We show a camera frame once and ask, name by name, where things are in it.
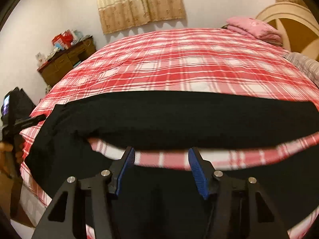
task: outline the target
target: metal bolt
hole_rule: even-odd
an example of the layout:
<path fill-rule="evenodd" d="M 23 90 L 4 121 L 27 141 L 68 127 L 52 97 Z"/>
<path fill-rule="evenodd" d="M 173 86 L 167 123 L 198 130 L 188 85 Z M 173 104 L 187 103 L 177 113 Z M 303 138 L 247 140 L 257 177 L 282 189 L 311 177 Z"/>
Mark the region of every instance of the metal bolt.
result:
<path fill-rule="evenodd" d="M 216 177 L 222 177 L 223 176 L 223 172 L 222 171 L 214 171 L 214 175 Z"/>
<path fill-rule="evenodd" d="M 252 184 L 255 184 L 257 182 L 257 179 L 255 177 L 249 177 L 248 181 Z"/>
<path fill-rule="evenodd" d="M 101 175 L 102 176 L 109 176 L 111 174 L 111 172 L 109 170 L 104 170 L 104 171 L 101 171 Z"/>
<path fill-rule="evenodd" d="M 72 183 L 75 181 L 75 177 L 73 176 L 70 176 L 68 179 L 67 179 L 68 183 Z"/>

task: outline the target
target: black bag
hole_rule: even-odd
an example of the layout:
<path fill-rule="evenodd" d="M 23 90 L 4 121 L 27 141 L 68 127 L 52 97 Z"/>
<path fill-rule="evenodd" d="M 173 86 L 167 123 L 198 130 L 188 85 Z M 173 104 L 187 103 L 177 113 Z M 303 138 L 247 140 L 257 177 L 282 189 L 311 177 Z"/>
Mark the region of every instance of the black bag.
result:
<path fill-rule="evenodd" d="M 16 100 L 12 102 L 14 104 L 12 105 L 12 108 L 15 119 L 21 120 L 28 118 L 31 112 L 34 110 L 35 104 L 33 103 L 33 101 L 31 101 L 31 99 L 23 89 L 19 89 L 18 87 L 16 87 L 11 92 L 14 93 L 14 97 L 16 98 Z M 5 116 L 3 116 L 3 105 L 1 107 L 1 114 L 1 120 L 3 124 L 6 124 L 7 119 Z"/>

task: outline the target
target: desk drawer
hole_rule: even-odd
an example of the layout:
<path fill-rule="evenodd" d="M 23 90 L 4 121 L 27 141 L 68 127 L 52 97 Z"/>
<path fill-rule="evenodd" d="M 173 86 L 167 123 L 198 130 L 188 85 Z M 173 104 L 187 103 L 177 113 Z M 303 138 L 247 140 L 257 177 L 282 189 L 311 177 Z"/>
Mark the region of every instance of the desk drawer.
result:
<path fill-rule="evenodd" d="M 71 64 L 67 54 L 60 56 L 54 62 L 55 62 L 56 67 L 58 69 L 64 68 L 66 65 Z"/>
<path fill-rule="evenodd" d="M 75 49 L 73 49 L 71 52 L 68 53 L 69 58 L 77 57 L 79 54 L 83 53 L 85 51 L 84 45 L 81 45 Z"/>
<path fill-rule="evenodd" d="M 61 79 L 58 72 L 59 70 L 57 69 L 55 63 L 51 62 L 41 71 L 40 74 L 46 82 L 46 84 L 51 85 L 53 87 Z"/>
<path fill-rule="evenodd" d="M 94 54 L 96 52 L 92 38 L 89 38 L 89 39 L 83 41 L 83 44 L 85 46 L 85 49 L 87 51 L 88 56 L 91 56 L 92 54 Z"/>

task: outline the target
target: wooden headboard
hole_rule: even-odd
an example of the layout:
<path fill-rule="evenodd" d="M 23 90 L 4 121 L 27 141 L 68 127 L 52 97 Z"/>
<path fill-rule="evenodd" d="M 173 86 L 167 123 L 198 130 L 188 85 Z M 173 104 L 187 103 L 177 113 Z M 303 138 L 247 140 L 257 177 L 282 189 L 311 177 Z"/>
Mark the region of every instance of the wooden headboard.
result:
<path fill-rule="evenodd" d="M 283 34 L 283 47 L 319 60 L 319 24 L 311 11 L 291 2 L 268 6 L 256 19 L 269 23 Z"/>

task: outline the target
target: phone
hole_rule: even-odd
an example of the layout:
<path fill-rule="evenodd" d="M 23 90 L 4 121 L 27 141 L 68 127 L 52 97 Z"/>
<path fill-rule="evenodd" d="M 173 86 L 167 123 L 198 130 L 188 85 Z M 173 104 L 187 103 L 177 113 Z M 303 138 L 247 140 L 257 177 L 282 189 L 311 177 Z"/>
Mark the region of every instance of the phone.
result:
<path fill-rule="evenodd" d="M 10 95 L 8 95 L 6 98 L 4 98 L 3 115 L 7 115 L 9 113 L 9 100 L 10 100 Z"/>

